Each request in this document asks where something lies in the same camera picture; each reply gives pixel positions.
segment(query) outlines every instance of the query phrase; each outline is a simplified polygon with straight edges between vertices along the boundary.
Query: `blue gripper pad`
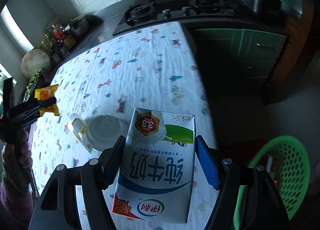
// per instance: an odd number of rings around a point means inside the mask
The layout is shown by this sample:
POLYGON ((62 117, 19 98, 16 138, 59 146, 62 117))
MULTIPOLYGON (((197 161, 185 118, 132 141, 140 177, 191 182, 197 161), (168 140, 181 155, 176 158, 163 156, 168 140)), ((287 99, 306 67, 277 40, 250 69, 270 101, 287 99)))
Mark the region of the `blue gripper pad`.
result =
POLYGON ((200 165, 204 172, 209 185, 212 185, 214 189, 219 188, 220 181, 218 179, 217 166, 213 162, 209 152, 207 143, 204 141, 201 135, 196 137, 196 154, 200 161, 200 165))

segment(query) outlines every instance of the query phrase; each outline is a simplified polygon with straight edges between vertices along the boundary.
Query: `yili logo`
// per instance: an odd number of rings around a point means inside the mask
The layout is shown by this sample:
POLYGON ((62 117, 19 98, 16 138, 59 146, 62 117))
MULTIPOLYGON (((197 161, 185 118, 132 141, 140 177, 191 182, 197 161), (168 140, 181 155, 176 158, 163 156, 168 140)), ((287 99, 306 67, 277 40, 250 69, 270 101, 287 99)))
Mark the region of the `yili logo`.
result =
POLYGON ((146 199, 137 205, 137 211, 145 217, 154 217, 164 210, 164 204, 156 199, 146 199))

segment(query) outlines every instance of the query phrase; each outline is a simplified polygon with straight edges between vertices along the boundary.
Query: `sleeve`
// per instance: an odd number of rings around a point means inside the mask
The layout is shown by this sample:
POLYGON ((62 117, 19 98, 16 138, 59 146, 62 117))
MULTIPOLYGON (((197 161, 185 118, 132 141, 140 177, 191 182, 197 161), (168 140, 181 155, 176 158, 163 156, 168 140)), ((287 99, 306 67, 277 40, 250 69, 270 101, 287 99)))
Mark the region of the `sleeve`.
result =
POLYGON ((23 229, 28 229, 34 209, 31 192, 15 188, 8 175, 5 175, 5 169, 3 174, 0 190, 1 203, 10 216, 23 226, 23 229))

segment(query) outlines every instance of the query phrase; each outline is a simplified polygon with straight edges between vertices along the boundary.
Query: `cabinet handle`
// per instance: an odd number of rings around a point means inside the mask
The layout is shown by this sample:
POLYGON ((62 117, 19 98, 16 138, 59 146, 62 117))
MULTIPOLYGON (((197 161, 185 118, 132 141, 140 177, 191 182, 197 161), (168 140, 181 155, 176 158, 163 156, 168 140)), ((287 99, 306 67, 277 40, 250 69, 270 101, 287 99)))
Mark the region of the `cabinet handle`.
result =
POLYGON ((253 70, 253 71, 260 71, 261 69, 259 69, 259 68, 254 68, 254 67, 250 67, 250 66, 248 66, 248 68, 250 69, 250 70, 253 70))
POLYGON ((258 44, 258 43, 257 43, 257 46, 259 46, 259 47, 267 47, 267 48, 273 48, 273 46, 272 46, 272 45, 268 45, 268 46, 262 46, 262 45, 260 45, 260 44, 258 44))

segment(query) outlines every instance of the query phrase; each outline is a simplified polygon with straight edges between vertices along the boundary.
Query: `gas stove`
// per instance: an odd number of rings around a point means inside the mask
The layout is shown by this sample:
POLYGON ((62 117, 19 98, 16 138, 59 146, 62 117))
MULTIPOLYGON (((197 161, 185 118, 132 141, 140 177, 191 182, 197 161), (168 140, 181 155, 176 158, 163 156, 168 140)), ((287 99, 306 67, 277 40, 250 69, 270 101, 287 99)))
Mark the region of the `gas stove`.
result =
POLYGON ((238 17, 223 0, 177 0, 138 4, 123 14, 113 36, 164 22, 186 22, 194 18, 238 17))

